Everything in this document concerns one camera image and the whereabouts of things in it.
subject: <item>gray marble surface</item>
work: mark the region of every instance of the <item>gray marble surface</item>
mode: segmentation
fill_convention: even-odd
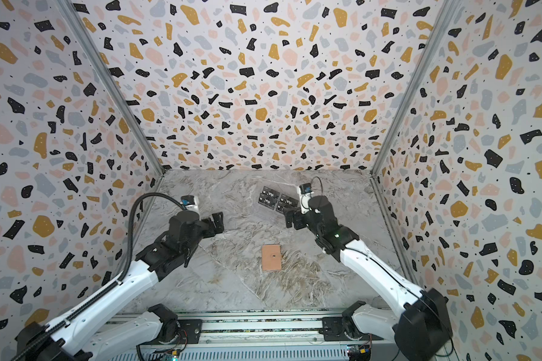
[[[202,218],[222,211],[225,232],[203,239],[188,268],[172,272],[121,313],[142,313],[157,303],[178,311],[343,308],[357,300],[381,306],[381,298],[358,275],[322,253],[311,232],[285,228],[281,214],[257,203],[264,185],[296,198],[296,185],[314,176],[321,177],[340,224],[402,273],[367,171],[170,170],[158,191],[176,199],[195,195]],[[319,191],[317,180],[313,187]],[[177,210],[155,200],[135,254],[168,229]],[[264,244],[281,245],[281,271],[262,271]]]

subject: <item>terrazzo wall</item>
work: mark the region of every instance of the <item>terrazzo wall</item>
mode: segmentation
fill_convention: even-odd
[[[76,0],[160,162],[370,169],[442,2]]]
[[[464,4],[419,88],[375,175],[406,254],[460,359],[542,360],[542,0]]]
[[[0,1],[3,360],[24,325],[108,282],[130,206],[160,177],[53,6]]]

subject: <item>white robotic arm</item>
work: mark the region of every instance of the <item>white robotic arm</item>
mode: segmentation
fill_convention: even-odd
[[[325,253],[359,274],[391,308],[356,302],[342,314],[345,336],[354,340],[370,333],[395,340],[410,361],[433,357],[452,336],[444,297],[435,289],[423,290],[377,257],[359,235],[338,223],[327,197],[315,196],[310,183],[297,193],[301,207],[284,211],[286,227],[308,228]]]

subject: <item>robotic arm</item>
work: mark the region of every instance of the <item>robotic arm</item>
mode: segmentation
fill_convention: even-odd
[[[169,220],[169,230],[146,246],[136,255],[135,261],[130,263],[134,210],[147,196],[167,198],[176,203],[181,211]],[[32,322],[22,329],[16,337],[18,347],[13,361],[104,361],[132,348],[133,340],[136,340],[136,344],[151,340],[171,344],[183,338],[177,315],[162,304],[150,307],[133,321],[93,336],[139,294],[163,280],[176,268],[183,265],[187,267],[203,238],[222,233],[223,213],[215,213],[212,218],[200,219],[198,204],[193,196],[183,196],[181,203],[161,193],[148,193],[137,199],[129,220],[131,229],[125,256],[127,266],[123,272],[78,306],[50,320],[45,326]]]
[[[359,274],[391,308],[356,302],[343,313],[342,333],[351,340],[365,333],[395,340],[410,361],[433,357],[452,337],[444,297],[411,283],[378,258],[356,233],[338,223],[327,197],[315,195],[310,183],[299,186],[297,194],[301,206],[284,211],[286,227],[308,228],[326,254]]]

